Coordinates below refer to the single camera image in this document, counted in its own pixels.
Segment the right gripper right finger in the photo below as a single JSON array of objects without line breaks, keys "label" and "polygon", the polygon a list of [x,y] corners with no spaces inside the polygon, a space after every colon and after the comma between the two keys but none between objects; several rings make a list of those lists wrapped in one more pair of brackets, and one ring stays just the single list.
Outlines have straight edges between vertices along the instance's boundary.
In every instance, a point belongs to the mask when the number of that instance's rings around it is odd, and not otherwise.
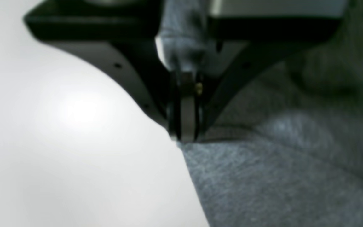
[{"label": "right gripper right finger", "polygon": [[196,140],[251,80],[287,57],[329,40],[347,0],[209,0],[206,58],[196,81]]}]

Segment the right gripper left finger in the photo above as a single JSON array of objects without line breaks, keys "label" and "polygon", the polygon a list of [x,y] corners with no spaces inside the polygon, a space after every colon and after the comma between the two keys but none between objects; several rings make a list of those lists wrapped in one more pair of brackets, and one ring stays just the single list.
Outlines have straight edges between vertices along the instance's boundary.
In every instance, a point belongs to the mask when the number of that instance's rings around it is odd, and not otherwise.
[{"label": "right gripper left finger", "polygon": [[107,6],[86,0],[45,0],[23,20],[35,39],[107,74],[177,141],[175,80],[160,61],[155,42],[162,12],[162,0]]}]

